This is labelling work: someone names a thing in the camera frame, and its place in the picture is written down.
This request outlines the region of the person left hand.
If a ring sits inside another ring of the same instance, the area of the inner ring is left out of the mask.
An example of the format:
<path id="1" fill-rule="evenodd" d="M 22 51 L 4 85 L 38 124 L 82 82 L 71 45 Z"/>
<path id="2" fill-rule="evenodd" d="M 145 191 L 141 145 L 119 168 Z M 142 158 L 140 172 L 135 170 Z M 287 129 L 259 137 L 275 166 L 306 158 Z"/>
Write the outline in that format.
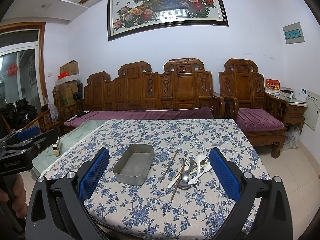
<path id="1" fill-rule="evenodd" d="M 12 182 L 6 182 L 6 190 L 1 188 L 1 202 L 8 202 L 11 195 L 14 196 L 12 201 L 12 209 L 18 218 L 24 218 L 28 212 L 28 205 L 26 203 L 26 190 L 24 187 L 23 178 L 20 174 L 14 175 Z"/>

